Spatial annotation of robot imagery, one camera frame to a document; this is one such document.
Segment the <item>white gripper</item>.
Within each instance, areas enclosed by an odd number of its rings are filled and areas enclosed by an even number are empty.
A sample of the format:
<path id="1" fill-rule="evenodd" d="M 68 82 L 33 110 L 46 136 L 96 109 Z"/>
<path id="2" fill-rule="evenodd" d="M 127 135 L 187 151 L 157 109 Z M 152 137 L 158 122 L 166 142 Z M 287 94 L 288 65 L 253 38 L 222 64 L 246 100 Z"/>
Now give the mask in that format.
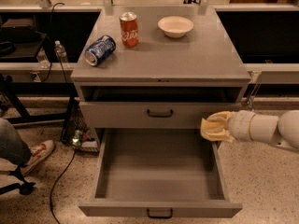
<path id="1" fill-rule="evenodd" d="M 207 118 L 212 122 L 228 122 L 228 132 L 201 133 L 209 141 L 225 141 L 232 143 L 240 141 L 255 141 L 273 143 L 278 138 L 278 117 L 259 115 L 252 111 L 241 110 L 236 113 L 221 111 Z"/>

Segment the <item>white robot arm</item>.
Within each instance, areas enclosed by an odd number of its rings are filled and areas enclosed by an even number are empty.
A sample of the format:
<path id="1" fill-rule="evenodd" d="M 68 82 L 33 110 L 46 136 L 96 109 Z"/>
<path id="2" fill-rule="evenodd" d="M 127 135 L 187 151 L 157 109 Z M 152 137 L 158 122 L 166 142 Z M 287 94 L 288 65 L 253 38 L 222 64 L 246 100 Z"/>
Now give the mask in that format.
<path id="1" fill-rule="evenodd" d="M 299 151 L 299 111 L 261 115 L 253 111 L 221 111 L 201 120 L 200 133 L 209 141 L 260 142 L 271 147 Z"/>

